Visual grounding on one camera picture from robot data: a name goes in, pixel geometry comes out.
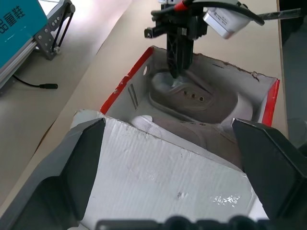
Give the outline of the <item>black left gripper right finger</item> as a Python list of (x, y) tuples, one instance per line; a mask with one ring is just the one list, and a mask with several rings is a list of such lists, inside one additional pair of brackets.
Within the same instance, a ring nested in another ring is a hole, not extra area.
[(307, 158), (277, 129), (235, 118), (242, 166), (270, 220), (307, 228)]

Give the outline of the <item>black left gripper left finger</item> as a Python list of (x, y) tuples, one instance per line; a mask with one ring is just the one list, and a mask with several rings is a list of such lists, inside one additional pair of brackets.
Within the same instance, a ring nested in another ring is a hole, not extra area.
[(106, 121), (72, 128), (33, 170), (0, 218), (2, 230), (67, 230), (83, 219)]

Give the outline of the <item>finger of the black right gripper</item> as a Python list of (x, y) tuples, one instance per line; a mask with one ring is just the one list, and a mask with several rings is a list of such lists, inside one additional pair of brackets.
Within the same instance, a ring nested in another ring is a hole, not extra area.
[(171, 76), (176, 79), (177, 72), (177, 37), (173, 34), (167, 34), (166, 37), (166, 59)]
[(178, 69), (182, 72), (192, 63), (194, 41), (186, 36), (180, 36), (178, 42)]

